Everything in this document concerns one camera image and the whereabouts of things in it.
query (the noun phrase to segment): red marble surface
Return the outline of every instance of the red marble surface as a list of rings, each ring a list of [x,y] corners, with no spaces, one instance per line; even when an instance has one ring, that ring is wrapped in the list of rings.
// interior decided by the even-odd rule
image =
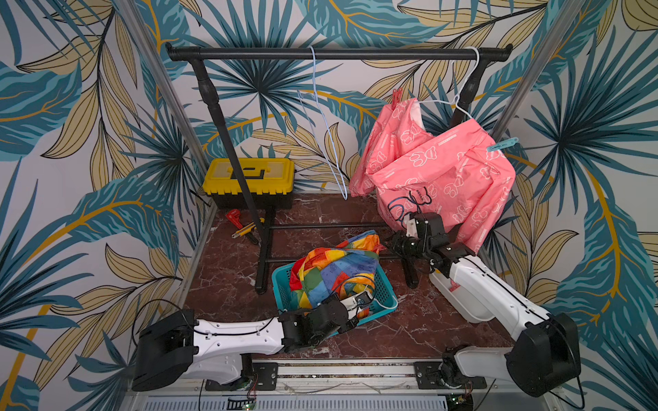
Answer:
[[[242,222],[248,220],[243,212]],[[278,224],[377,222],[373,197],[343,200],[339,195],[296,195],[292,210],[277,213]],[[277,315],[271,282],[267,293],[254,291],[259,248],[246,238],[232,239],[235,227],[218,213],[186,300],[198,318],[210,321],[255,321]],[[303,256],[315,247],[335,245],[363,229],[275,231],[273,256]],[[382,239],[392,234],[378,229]],[[294,355],[302,358],[428,358],[460,344],[510,347],[502,325],[470,324],[430,283],[427,266],[418,264],[420,285],[410,289],[399,261],[382,261],[398,297],[397,310],[335,337],[321,347]],[[270,274],[275,268],[270,267]]]

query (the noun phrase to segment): clothespin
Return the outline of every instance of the clothespin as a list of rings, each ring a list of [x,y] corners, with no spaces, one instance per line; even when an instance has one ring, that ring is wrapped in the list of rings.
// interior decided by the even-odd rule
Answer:
[[[487,147],[487,151],[492,152],[496,150],[506,149],[508,147],[512,147],[514,144],[518,142],[519,142],[518,138],[512,137],[510,139],[503,140],[498,144],[490,145],[489,147]]]
[[[393,99],[391,100],[391,107],[395,110],[395,106],[402,100],[402,89],[393,90]]]

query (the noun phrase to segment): clothing rack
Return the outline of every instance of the clothing rack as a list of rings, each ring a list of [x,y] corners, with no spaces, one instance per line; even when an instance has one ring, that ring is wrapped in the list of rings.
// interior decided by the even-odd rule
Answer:
[[[259,254],[256,273],[256,292],[263,294],[268,286],[268,269],[270,263],[289,263],[299,257],[274,258],[271,257],[272,234],[275,230],[301,230],[309,228],[376,228],[385,227],[386,223],[326,223],[326,224],[275,224],[274,207],[265,208],[265,222],[262,224],[253,196],[249,191],[235,147],[231,142],[226,119],[219,105],[219,94],[213,85],[204,60],[312,60],[310,49],[280,49],[280,48],[215,48],[215,47],[173,47],[166,44],[166,50],[172,61],[188,61],[192,65],[194,74],[199,82],[199,92],[203,102],[208,106],[213,123],[217,127],[219,137],[226,149],[228,160],[234,169],[234,174],[242,190],[251,219],[261,237],[261,251]],[[468,111],[480,86],[484,70],[491,62],[507,61],[512,52],[512,45],[504,49],[481,47],[478,48],[480,61],[461,90],[458,105]],[[470,49],[317,49],[317,60],[475,60],[476,53]],[[450,120],[450,127],[460,124],[464,120],[464,113],[455,110]],[[382,260],[398,259],[399,257],[386,255]],[[418,274],[412,260],[401,259],[405,273],[405,280],[410,288],[418,286]]]

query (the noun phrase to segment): laundry basket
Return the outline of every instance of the laundry basket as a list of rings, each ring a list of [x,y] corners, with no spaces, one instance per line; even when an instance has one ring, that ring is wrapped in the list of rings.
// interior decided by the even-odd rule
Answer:
[[[290,306],[290,271],[292,266],[295,263],[288,264],[282,267],[277,268],[272,273],[272,285],[274,289],[274,298],[276,299],[276,306],[279,308],[279,311],[288,311],[291,310]],[[386,274],[382,270],[382,267],[377,264],[377,271],[374,275],[374,298],[377,299],[380,303],[387,307],[395,308],[384,308],[379,305],[377,301],[373,301],[370,304],[370,314],[359,321],[359,325],[363,325],[368,321],[373,321],[379,317],[383,317],[386,314],[389,314],[397,308],[397,298],[393,292],[393,287],[391,282],[386,278]]]

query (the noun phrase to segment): pink patterned garment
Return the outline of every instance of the pink patterned garment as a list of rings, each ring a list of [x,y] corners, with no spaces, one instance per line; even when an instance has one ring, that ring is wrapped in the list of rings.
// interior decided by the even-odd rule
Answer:
[[[377,188],[378,210],[394,230],[420,207],[441,214],[445,230],[463,223],[457,239],[476,253],[503,211],[515,171],[476,120],[435,137],[425,131],[420,104],[386,105],[370,133],[349,189]]]

